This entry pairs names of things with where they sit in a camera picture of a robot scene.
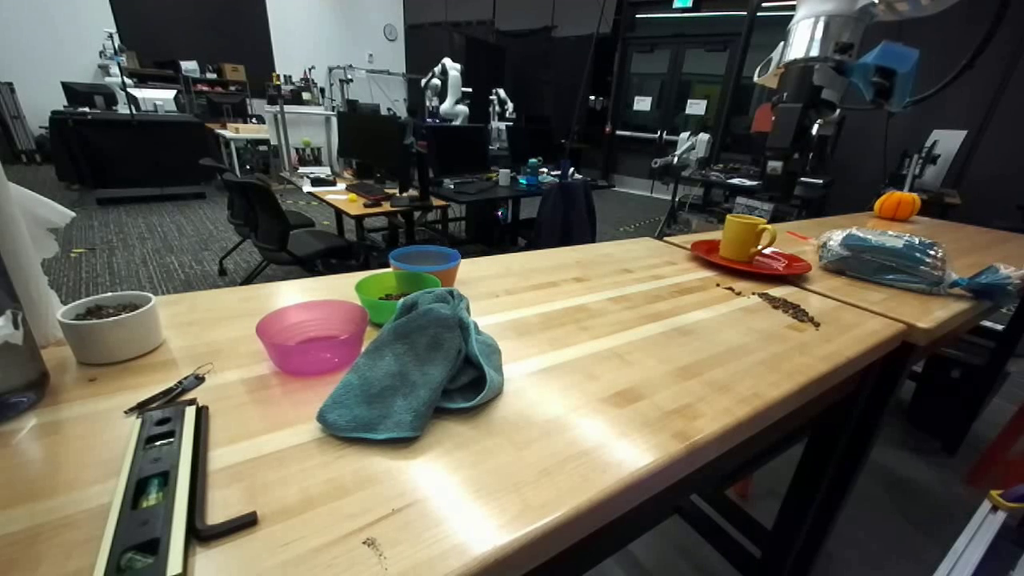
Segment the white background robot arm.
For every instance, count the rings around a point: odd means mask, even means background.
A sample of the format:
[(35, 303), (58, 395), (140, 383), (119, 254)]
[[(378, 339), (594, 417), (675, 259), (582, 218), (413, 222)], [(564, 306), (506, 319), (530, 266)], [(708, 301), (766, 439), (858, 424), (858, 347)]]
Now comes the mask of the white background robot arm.
[(465, 101), (465, 76), (454, 56), (441, 56), (423, 80), (420, 80), (425, 116), (445, 126), (465, 126), (471, 110)]

